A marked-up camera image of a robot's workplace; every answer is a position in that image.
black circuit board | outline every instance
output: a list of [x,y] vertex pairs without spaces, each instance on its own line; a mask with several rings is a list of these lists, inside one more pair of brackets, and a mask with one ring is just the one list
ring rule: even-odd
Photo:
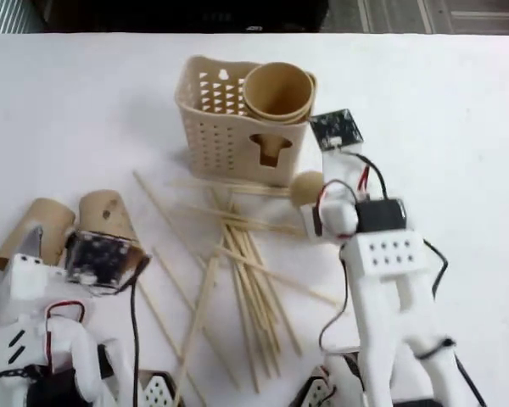
[[322,152],[364,142],[348,109],[311,116],[309,122]]

white tabletop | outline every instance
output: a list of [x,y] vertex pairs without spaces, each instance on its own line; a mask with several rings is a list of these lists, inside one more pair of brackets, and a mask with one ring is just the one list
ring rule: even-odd
[[[188,174],[173,92],[193,54],[297,64],[318,78],[316,113],[352,110],[366,139],[364,152],[450,260],[437,303],[457,353],[488,404],[509,406],[509,37],[0,36],[0,243],[35,197],[75,209],[86,192],[117,189],[143,244],[163,249],[195,298],[201,272],[131,176],[138,169],[171,199],[174,191],[164,180]],[[300,168],[320,167],[308,135]],[[197,232],[196,243],[209,247],[215,227],[194,223],[191,228],[207,231]],[[336,248],[257,238],[272,270],[343,296]],[[436,259],[433,267],[439,267]],[[156,263],[144,278],[182,341],[187,308]],[[234,359],[243,391],[234,390],[200,338],[191,370],[210,405],[286,405],[322,360],[316,339],[334,310],[287,288],[279,292],[305,355],[296,357],[282,334],[282,377],[268,381],[259,369],[262,392],[256,395],[230,275],[219,274],[207,318]],[[141,367],[176,371],[141,296],[137,304]],[[132,351],[126,296],[103,300],[90,327],[99,337],[123,338]],[[358,343],[352,314],[327,342]],[[185,389],[187,405],[199,405]]]

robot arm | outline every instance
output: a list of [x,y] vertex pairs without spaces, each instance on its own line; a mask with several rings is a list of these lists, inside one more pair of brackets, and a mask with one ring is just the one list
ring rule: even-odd
[[[311,238],[341,246],[339,258],[361,340],[357,362],[361,381],[350,374],[343,356],[327,357],[343,407],[393,406],[390,382],[402,344],[418,356],[416,362],[428,373],[434,397],[444,407],[464,406],[454,352],[440,345],[446,335],[435,312],[422,236],[407,229],[402,202],[388,197],[377,167],[358,154],[362,139],[348,110],[316,116],[311,127],[325,174],[323,182],[312,187],[316,193],[311,193],[311,199],[296,202],[301,202],[297,206]],[[377,172],[383,198],[370,199],[349,185],[358,160]],[[302,189],[296,181],[291,196],[294,189]],[[398,309],[388,296],[389,284],[396,286]]]

gray floor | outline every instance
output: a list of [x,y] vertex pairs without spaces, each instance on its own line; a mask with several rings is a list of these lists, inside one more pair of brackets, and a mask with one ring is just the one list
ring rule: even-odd
[[325,32],[509,35],[509,0],[329,0]]

basket hole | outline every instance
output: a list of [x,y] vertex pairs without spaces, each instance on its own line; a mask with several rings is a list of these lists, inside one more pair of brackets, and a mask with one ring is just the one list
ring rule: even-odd
[[219,79],[221,81],[226,81],[227,79],[230,79],[230,76],[228,76],[228,71],[227,70],[221,70],[219,72]]
[[289,140],[278,134],[254,134],[249,139],[260,146],[260,165],[267,167],[277,167],[281,150],[292,147]]

